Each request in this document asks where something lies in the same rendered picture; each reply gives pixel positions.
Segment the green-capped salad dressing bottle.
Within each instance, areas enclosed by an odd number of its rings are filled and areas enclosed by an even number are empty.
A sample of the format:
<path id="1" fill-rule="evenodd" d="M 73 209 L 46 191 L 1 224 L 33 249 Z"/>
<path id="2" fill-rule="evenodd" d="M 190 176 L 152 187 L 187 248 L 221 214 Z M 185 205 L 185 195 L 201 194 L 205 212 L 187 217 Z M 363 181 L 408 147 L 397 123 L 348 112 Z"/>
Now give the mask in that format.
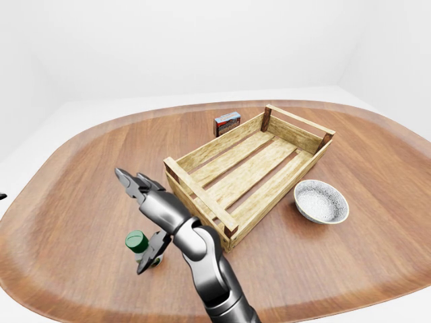
<path id="1" fill-rule="evenodd" d="M 134 253 L 135 261 L 139 264 L 146 254 L 149 258 L 145 261 L 147 267 L 154 268 L 163 260 L 163 252 L 166 249 L 164 231 L 157 231 L 150 239 L 140 230 L 130 232 L 125 238 L 125 245 Z"/>

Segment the patterned grey white bowl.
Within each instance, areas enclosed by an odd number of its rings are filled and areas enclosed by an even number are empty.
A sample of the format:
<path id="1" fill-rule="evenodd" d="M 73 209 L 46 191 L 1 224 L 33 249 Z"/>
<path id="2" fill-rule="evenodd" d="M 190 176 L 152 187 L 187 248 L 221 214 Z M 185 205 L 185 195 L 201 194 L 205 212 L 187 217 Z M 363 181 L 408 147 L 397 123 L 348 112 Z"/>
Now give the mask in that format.
<path id="1" fill-rule="evenodd" d="M 303 180 L 294 188 L 299 212 L 318 224 L 338 224 L 350 214 L 345 197 L 333 186 L 320 180 Z"/>

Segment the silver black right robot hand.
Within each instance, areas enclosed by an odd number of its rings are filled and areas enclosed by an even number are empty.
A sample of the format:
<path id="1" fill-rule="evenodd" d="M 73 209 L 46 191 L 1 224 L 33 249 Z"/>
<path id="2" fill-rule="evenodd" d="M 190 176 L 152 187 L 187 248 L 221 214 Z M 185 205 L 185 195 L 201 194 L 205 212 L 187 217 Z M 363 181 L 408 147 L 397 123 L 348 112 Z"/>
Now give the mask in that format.
<path id="1" fill-rule="evenodd" d="M 126 193 L 137 200 L 139 210 L 161 228 L 160 232 L 152 236 L 149 247 L 141 257 L 137 267 L 139 275 L 164 253 L 171 237 L 174 237 L 174 243 L 181 252 L 191 260 L 198 261 L 205 256 L 206 244 L 193 230 L 193 224 L 199 223 L 199 220 L 191 216 L 179 199 L 143 174 L 132 176 L 120 168 L 116 168 L 114 172 Z"/>

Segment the wooden slat tray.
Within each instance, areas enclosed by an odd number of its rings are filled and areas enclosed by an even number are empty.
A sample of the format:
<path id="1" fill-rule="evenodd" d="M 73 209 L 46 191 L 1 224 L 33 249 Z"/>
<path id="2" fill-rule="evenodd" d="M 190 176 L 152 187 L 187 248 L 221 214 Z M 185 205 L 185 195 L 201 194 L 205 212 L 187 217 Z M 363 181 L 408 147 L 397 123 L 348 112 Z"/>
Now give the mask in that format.
<path id="1" fill-rule="evenodd" d="M 334 130 L 267 105 L 194 151 L 164 160 L 174 194 L 230 252 L 318 162 Z"/>

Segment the small printed food box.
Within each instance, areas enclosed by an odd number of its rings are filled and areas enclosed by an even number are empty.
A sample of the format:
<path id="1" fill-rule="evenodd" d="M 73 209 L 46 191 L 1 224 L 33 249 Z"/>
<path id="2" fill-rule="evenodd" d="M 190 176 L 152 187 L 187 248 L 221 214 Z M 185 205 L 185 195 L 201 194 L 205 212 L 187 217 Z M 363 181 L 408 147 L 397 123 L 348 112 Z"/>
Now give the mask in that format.
<path id="1" fill-rule="evenodd" d="M 213 133 L 216 137 L 227 133 L 240 125 L 241 115 L 238 112 L 231 112 L 215 118 L 213 120 Z"/>

